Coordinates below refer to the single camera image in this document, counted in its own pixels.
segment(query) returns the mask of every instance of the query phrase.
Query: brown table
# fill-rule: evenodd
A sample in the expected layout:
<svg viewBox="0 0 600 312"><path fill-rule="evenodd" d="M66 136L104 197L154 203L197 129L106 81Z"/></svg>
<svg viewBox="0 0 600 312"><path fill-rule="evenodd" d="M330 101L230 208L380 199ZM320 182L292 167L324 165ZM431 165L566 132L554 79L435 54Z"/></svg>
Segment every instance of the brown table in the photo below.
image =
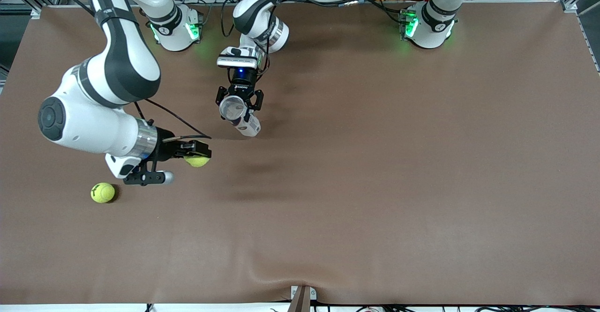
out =
<svg viewBox="0 0 600 312"><path fill-rule="evenodd" d="M237 44L218 9L201 45L151 45L154 99L214 136L214 158L168 161L174 184L107 205L89 195L116 182L104 157L36 118L103 34L78 8L29 23L0 96L2 303L275 301L309 284L336 304L600 304L600 79L574 15L465 4L436 50L368 5L277 15L291 40L259 83L255 139L214 105L217 54Z"/></svg>

